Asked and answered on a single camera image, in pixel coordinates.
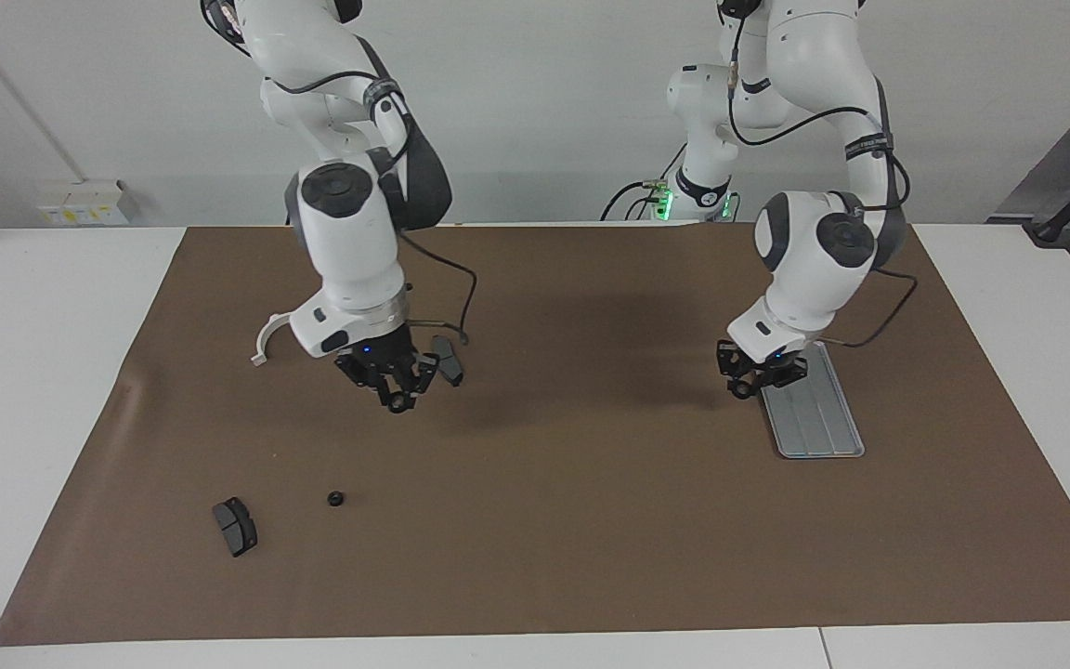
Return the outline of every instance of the brown paper mat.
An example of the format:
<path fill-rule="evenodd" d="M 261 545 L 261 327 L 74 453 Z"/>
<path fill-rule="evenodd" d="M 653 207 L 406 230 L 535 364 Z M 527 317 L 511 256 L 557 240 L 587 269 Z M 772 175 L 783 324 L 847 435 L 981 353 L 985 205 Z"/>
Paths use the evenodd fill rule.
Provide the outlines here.
<path fill-rule="evenodd" d="M 190 229 L 0 644 L 1070 619 L 1070 503 L 917 240 L 903 316 L 831 351 L 867 457 L 784 461 L 716 369 L 768 280 L 746 226 L 417 238 L 483 284 L 467 383 L 394 416 L 288 331 L 247 362 L 318 285 L 292 232 Z M 457 314 L 463 278 L 402 255 L 412 317 Z"/>

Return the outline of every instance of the black brake pad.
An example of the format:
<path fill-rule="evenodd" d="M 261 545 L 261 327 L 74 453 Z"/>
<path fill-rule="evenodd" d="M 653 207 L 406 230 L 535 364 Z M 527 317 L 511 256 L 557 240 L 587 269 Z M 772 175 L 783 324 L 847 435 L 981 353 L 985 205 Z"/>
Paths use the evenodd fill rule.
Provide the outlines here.
<path fill-rule="evenodd" d="M 213 518 L 221 528 L 221 535 L 226 538 L 226 546 L 229 546 L 229 553 L 234 558 L 258 546 L 255 520 L 251 519 L 250 513 L 246 511 L 246 504 L 243 504 L 241 499 L 230 498 L 224 503 L 214 505 Z"/>

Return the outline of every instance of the wall socket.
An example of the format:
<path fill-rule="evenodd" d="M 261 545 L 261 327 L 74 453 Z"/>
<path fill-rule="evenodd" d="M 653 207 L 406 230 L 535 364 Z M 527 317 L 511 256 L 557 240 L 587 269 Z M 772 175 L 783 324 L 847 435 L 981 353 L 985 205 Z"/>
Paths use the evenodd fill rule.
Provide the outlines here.
<path fill-rule="evenodd" d="M 37 209 L 48 225 L 131 225 L 137 215 L 118 181 L 44 182 Z"/>

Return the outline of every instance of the green light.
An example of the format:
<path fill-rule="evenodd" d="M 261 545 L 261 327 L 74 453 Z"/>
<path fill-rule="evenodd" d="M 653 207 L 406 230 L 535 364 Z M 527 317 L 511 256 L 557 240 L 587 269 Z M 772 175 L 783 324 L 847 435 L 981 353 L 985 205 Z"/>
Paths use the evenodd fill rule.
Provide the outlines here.
<path fill-rule="evenodd" d="M 675 194 L 672 194 L 671 189 L 667 189 L 659 199 L 659 207 L 655 209 L 655 217 L 659 221 L 671 221 L 672 217 L 672 204 L 675 202 Z"/>

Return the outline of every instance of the cable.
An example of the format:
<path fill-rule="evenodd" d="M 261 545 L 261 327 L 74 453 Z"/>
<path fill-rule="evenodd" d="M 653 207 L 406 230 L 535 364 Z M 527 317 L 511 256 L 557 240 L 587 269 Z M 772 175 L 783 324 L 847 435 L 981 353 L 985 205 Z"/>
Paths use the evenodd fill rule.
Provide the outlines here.
<path fill-rule="evenodd" d="M 903 299 L 899 301 L 899 304 L 897 305 L 897 307 L 895 307 L 895 310 L 890 313 L 890 316 L 888 316 L 886 320 L 883 321 L 883 325 L 878 326 L 877 330 L 874 331 L 874 334 L 871 334 L 869 338 L 866 339 L 865 341 L 850 344 L 847 341 L 841 341 L 840 339 L 828 339 L 827 337 L 821 337 L 820 338 L 821 341 L 826 341 L 828 344 L 836 344 L 836 346 L 844 347 L 846 349 L 861 349 L 868 347 L 871 343 L 874 343 L 874 339 L 881 337 L 883 332 L 886 332 L 886 329 L 890 325 L 892 321 L 895 321 L 895 319 L 899 316 L 901 310 L 903 310 L 903 307 L 905 306 L 905 304 L 907 304 L 907 301 L 911 300 L 911 295 L 914 295 L 916 289 L 919 288 L 919 279 L 917 278 L 917 276 L 911 274 L 903 274 L 902 272 L 899 271 L 886 271 L 883 270 L 883 268 L 877 268 L 877 270 L 874 271 L 877 272 L 877 274 L 889 276 L 889 278 L 907 279 L 911 283 L 911 288 L 907 289 L 907 292 L 905 292 Z"/>
<path fill-rule="evenodd" d="M 658 200 L 655 200 L 654 198 L 643 198 L 641 200 L 633 201 L 633 203 L 630 204 L 630 208 L 627 209 L 627 212 L 625 212 L 625 217 L 622 221 L 629 221 L 630 216 L 633 215 L 633 208 L 637 208 L 638 204 L 642 204 L 642 210 L 645 211 L 646 210 L 646 204 L 652 204 L 652 203 L 657 202 L 657 201 Z"/>
<path fill-rule="evenodd" d="M 618 192 L 616 192 L 616 195 L 613 195 L 613 198 L 610 199 L 610 202 L 608 204 L 606 204 L 606 211 L 601 212 L 601 217 L 600 217 L 599 221 L 606 221 L 606 219 L 608 219 L 609 213 L 613 209 L 613 204 L 616 204 L 616 202 L 622 199 L 622 195 L 626 195 L 626 194 L 629 193 L 629 191 L 637 189 L 637 187 L 645 187 L 645 185 L 643 185 L 643 183 L 644 182 L 642 182 L 642 181 L 636 181 L 636 182 L 627 183 L 627 185 L 625 185 L 625 186 L 622 186 L 622 189 L 618 191 Z"/>
<path fill-rule="evenodd" d="M 738 55 L 740 52 L 740 49 L 743 49 L 744 30 L 746 30 L 746 21 L 743 20 L 737 26 L 737 35 L 735 35 L 734 37 L 734 54 L 732 54 L 732 57 L 730 59 L 731 67 L 737 64 Z M 862 117 L 866 118 L 870 118 L 870 112 L 867 111 L 866 109 L 861 109 L 861 107 L 836 107 L 836 109 L 823 110 L 819 115 L 813 115 L 807 120 L 802 120 L 802 122 L 795 123 L 795 125 L 786 128 L 786 131 L 778 133 L 776 136 L 767 137 L 766 139 L 754 140 L 754 139 L 748 139 L 746 136 L 743 135 L 743 132 L 737 128 L 737 122 L 736 120 L 734 120 L 734 96 L 730 95 L 729 97 L 729 125 L 730 127 L 734 128 L 734 135 L 736 135 L 738 139 L 743 140 L 743 143 L 747 145 L 747 147 L 764 147 L 765 145 L 771 143 L 771 141 L 778 141 L 779 139 L 782 139 L 785 136 L 791 135 L 792 132 L 799 131 L 799 128 L 811 125 L 811 123 L 819 122 L 819 120 L 821 119 L 831 117 L 832 115 L 843 115 L 843 113 L 856 113 L 856 115 L 861 115 Z"/>
<path fill-rule="evenodd" d="M 740 47 L 743 47 L 744 29 L 746 29 L 746 21 L 743 20 L 737 26 L 737 35 L 735 35 L 734 37 L 734 51 L 732 52 L 732 57 L 730 60 L 731 67 L 734 67 L 735 64 L 737 64 L 738 62 Z M 737 122 L 734 119 L 734 96 L 732 96 L 731 94 L 729 97 L 729 126 L 732 128 L 732 131 L 734 131 L 734 135 L 737 136 L 737 139 L 743 141 L 744 145 L 747 145 L 747 147 L 764 147 L 765 145 L 771 143 L 771 141 L 777 141 L 779 139 L 782 139 L 791 135 L 791 133 L 793 132 L 801 131 L 801 128 L 811 125 L 811 123 L 819 122 L 819 120 L 821 119 L 825 119 L 835 115 L 845 115 L 845 113 L 861 115 L 862 117 L 870 119 L 871 122 L 874 122 L 874 118 L 871 117 L 870 112 L 866 109 L 861 109 L 861 107 L 836 107 L 836 109 L 825 109 L 823 111 L 820 111 L 820 113 L 811 115 L 811 117 L 809 117 L 808 119 L 795 123 L 795 125 L 786 128 L 786 131 L 779 132 L 777 135 L 769 136 L 766 139 L 755 140 L 755 139 L 748 139 L 746 136 L 743 135 L 743 132 L 738 130 Z M 885 127 L 878 127 L 878 130 L 882 132 L 886 132 Z M 896 168 L 899 171 L 899 173 L 903 174 L 904 194 L 903 196 L 901 196 L 901 198 L 899 198 L 899 201 L 896 203 L 876 204 L 875 207 L 862 208 L 862 211 L 867 212 L 895 211 L 895 209 L 902 208 L 903 204 L 905 204 L 907 200 L 911 199 L 911 191 L 912 191 L 911 174 L 907 172 L 907 170 L 905 170 L 903 162 L 899 161 L 898 156 L 895 155 L 895 149 L 891 148 L 886 149 L 886 161 L 888 162 L 889 165 L 892 166 L 892 168 Z"/>
<path fill-rule="evenodd" d="M 415 131 L 415 122 L 412 121 L 411 116 L 403 117 L 403 125 L 407 126 L 407 137 L 404 137 L 403 139 L 402 147 L 399 147 L 398 153 L 395 153 L 394 156 L 391 156 L 389 164 L 386 164 L 387 171 L 394 169 L 395 166 L 398 165 L 398 162 L 400 159 L 403 159 L 403 156 L 407 155 L 407 150 L 412 148 L 412 135 L 415 135 L 415 132 L 413 132 Z"/>
<path fill-rule="evenodd" d="M 470 270 L 470 268 L 468 267 L 450 261 L 450 259 L 448 258 L 439 256 L 437 254 L 433 254 L 431 250 L 425 249 L 424 246 L 419 245 L 419 242 L 413 241 L 410 237 L 407 235 L 407 233 L 402 231 L 398 232 L 398 238 L 399 240 L 402 240 L 403 243 L 407 244 L 408 246 L 411 246 L 413 249 L 418 250 L 419 254 L 433 259 L 433 261 L 437 261 L 438 263 L 454 268 L 454 270 L 456 271 L 462 271 L 464 272 L 464 274 L 468 274 L 473 279 L 473 284 L 468 289 L 468 297 L 464 298 L 464 306 L 461 308 L 461 319 L 459 326 L 454 326 L 452 325 L 450 322 L 443 322 L 443 321 L 428 321 L 428 320 L 415 321 L 422 328 L 448 328 L 449 330 L 454 330 L 455 332 L 457 332 L 457 334 L 460 335 L 461 344 L 468 346 L 469 335 L 464 334 L 464 319 L 469 317 L 469 307 L 471 304 L 473 304 L 473 295 L 475 295 L 476 293 L 476 272 Z"/>
<path fill-rule="evenodd" d="M 311 81 L 311 83 L 306 86 L 301 86 L 301 88 L 287 88 L 286 86 L 279 83 L 279 81 L 275 81 L 275 85 L 286 90 L 286 92 L 288 93 L 292 93 L 293 95 L 300 95 L 301 93 L 311 93 L 314 92 L 314 90 L 321 88 L 321 86 L 333 83 L 333 81 L 338 81 L 339 79 L 351 79 L 351 77 L 354 76 L 361 76 L 363 77 L 363 79 L 369 79 L 370 81 L 378 81 L 379 79 L 382 79 L 382 77 L 374 76 L 368 72 L 345 71 L 336 74 L 331 74 L 321 80 Z"/>
<path fill-rule="evenodd" d="M 911 174 L 907 173 L 907 170 L 905 170 L 903 166 L 903 161 L 900 161 L 899 157 L 895 155 L 893 151 L 886 152 L 886 159 L 887 162 L 889 162 L 889 164 L 895 166 L 895 168 L 899 171 L 900 174 L 903 174 L 903 183 L 904 183 L 903 196 L 899 198 L 898 202 L 895 202 L 892 204 L 875 204 L 875 207 L 873 208 L 861 208 L 862 211 L 866 212 L 895 211 L 895 209 L 902 208 L 903 204 L 905 204 L 905 202 L 911 199 Z"/>
<path fill-rule="evenodd" d="M 469 334 L 464 332 L 461 328 L 454 325 L 454 323 L 446 320 L 409 320 L 408 325 L 412 328 L 434 328 L 437 330 L 452 330 L 459 335 L 461 344 L 463 346 L 469 345 Z"/>
<path fill-rule="evenodd" d="M 685 149 L 687 149 L 687 141 L 685 141 L 685 143 L 683 143 L 683 145 L 679 145 L 679 151 L 675 152 L 675 157 L 672 158 L 672 162 L 670 162 L 670 164 L 667 164 L 666 168 L 663 168 L 663 173 L 660 173 L 658 176 L 658 181 L 662 181 L 662 180 L 667 179 L 667 174 L 669 172 L 671 172 L 672 167 L 675 166 L 676 162 L 679 162 L 679 156 L 684 155 L 684 150 Z M 654 202 L 654 200 L 651 200 L 651 202 L 643 202 L 642 208 L 638 210 L 638 219 L 642 219 L 642 216 L 645 215 L 645 213 L 646 213 L 646 204 L 652 203 L 652 202 Z"/>

